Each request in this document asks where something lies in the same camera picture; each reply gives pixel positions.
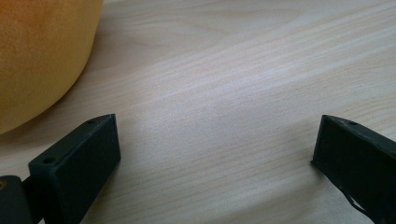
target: black plastic piece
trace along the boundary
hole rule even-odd
[[[323,116],[311,162],[374,223],[396,223],[395,142],[351,120]]]
[[[15,175],[0,176],[0,224],[3,223],[34,224],[21,179]]]
[[[119,161],[115,115],[84,122],[29,162],[31,176],[23,181],[24,190],[21,183],[7,184],[23,198],[18,204],[28,204],[30,211],[27,215],[21,209],[9,208],[7,218],[29,217],[31,223],[44,218],[47,224],[78,224]],[[10,203],[12,199],[7,196],[0,195],[0,200]],[[0,224],[14,223],[11,220],[14,219],[0,217]]]

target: orange fruit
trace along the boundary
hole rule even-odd
[[[58,101],[91,53],[102,0],[0,1],[0,133]]]

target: black plastic bracket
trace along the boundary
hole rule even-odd
[[[396,143],[356,122],[323,116],[311,161],[375,224],[396,223]]]
[[[0,176],[0,223],[78,224],[120,161],[115,115],[90,119],[29,162],[30,176]]]

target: wooden table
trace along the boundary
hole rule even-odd
[[[396,140],[396,2],[105,1],[75,86],[0,136],[0,175],[108,113],[122,160],[83,223],[372,223],[309,162],[322,114]]]

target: black plastic part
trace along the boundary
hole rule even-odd
[[[15,175],[0,176],[0,224],[3,223],[34,224],[22,182]]]
[[[78,224],[120,161],[115,115],[90,119],[29,163],[47,224]]]
[[[46,192],[37,185],[36,181],[31,176],[23,181],[23,188],[26,201],[30,207],[33,223],[38,223],[43,219],[45,214],[43,198],[46,197]]]
[[[323,116],[311,162],[374,223],[396,223],[395,142],[356,122]]]

